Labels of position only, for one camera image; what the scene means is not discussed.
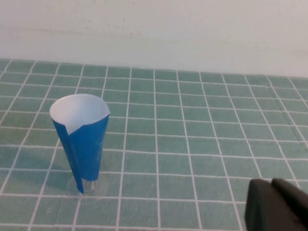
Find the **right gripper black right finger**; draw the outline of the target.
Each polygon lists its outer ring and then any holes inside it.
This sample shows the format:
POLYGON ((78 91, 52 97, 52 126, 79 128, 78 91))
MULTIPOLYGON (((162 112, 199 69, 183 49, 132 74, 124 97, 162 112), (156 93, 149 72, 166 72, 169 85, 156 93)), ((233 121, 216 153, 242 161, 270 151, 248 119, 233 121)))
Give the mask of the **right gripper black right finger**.
POLYGON ((287 207, 292 211, 295 222, 308 230, 308 194, 284 179, 273 179, 272 186, 278 191, 287 207))

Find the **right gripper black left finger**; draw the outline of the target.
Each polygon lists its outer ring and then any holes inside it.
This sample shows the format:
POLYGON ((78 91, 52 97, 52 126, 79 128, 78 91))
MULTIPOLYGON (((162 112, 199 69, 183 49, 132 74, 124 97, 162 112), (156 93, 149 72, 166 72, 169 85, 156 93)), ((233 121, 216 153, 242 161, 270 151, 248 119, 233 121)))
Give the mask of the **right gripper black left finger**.
POLYGON ((245 225, 248 231, 296 231, 298 218, 282 196, 266 180, 249 182, 245 207, 245 225))

